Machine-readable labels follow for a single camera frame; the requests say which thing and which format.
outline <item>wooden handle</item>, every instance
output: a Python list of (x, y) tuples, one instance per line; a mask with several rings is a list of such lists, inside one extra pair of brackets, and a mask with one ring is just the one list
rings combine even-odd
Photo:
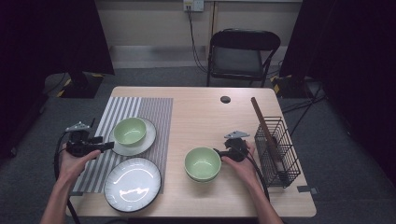
[(270, 155), (273, 158), (275, 162), (282, 162), (282, 158), (280, 157), (279, 153), (276, 150), (276, 143), (274, 142), (274, 139), (268, 130), (268, 126), (265, 123), (264, 116), (262, 115), (262, 112), (260, 111), (259, 105), (257, 104), (256, 98), (252, 97), (251, 98), (251, 103), (253, 104), (254, 110), (256, 111), (256, 115), (259, 119), (260, 125), (262, 126), (262, 130), (264, 131), (264, 136), (267, 139), (268, 145), (269, 145), (269, 151)]

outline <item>metal rack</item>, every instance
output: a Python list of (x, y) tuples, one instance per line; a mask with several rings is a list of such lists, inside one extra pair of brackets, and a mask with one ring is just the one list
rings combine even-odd
[(264, 117), (265, 124), (276, 142), (271, 150), (259, 125), (254, 136), (267, 187), (288, 187), (301, 173), (288, 130), (281, 117)]

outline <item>forearm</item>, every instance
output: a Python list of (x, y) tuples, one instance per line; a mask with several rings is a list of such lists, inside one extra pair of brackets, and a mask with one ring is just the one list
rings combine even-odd
[(56, 181), (41, 218), (41, 224), (64, 223), (65, 209), (71, 188), (72, 184), (63, 178)]
[(253, 200), (254, 206), (256, 208), (257, 216), (260, 224), (264, 223), (283, 223), (279, 215), (275, 211), (274, 207), (270, 204), (268, 199), (265, 197), (262, 188), (257, 181), (253, 178), (247, 183), (247, 188), (250, 193), (251, 199)]

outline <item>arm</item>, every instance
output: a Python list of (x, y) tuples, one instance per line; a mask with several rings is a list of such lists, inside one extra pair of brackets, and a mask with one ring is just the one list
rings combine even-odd
[(85, 157), (76, 158), (66, 150), (62, 151), (59, 178), (49, 196), (46, 210), (40, 221), (41, 224), (64, 223), (65, 209), (71, 188), (79, 174), (84, 170), (85, 163), (96, 158), (100, 153), (100, 150), (95, 150)]
[[(248, 142), (247, 148), (250, 152), (249, 154), (253, 155), (255, 148)], [(228, 157), (222, 157), (221, 159), (233, 167), (239, 178), (241, 178), (241, 180), (245, 183), (245, 186), (247, 187), (250, 197), (254, 203), (254, 207), (256, 208), (259, 223), (283, 223), (279, 215), (276, 213), (274, 207), (265, 197), (259, 180), (257, 179), (256, 170), (254, 169), (253, 164), (251, 164), (251, 162), (247, 159), (244, 159), (240, 162), (233, 161)]]

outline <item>placemat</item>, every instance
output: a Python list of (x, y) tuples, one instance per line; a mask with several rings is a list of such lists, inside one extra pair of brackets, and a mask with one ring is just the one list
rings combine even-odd
[(88, 161), (84, 172), (81, 173), (73, 188), (73, 192), (103, 193), (106, 178), (113, 168), (123, 161), (139, 157), (157, 165), (162, 177), (160, 193), (163, 193), (172, 106), (172, 98), (110, 97), (95, 136), (103, 136), (107, 141), (109, 134), (119, 121), (130, 117), (139, 117), (154, 124), (157, 131), (156, 139), (148, 150), (136, 156), (125, 157), (112, 150), (107, 150), (96, 160)]

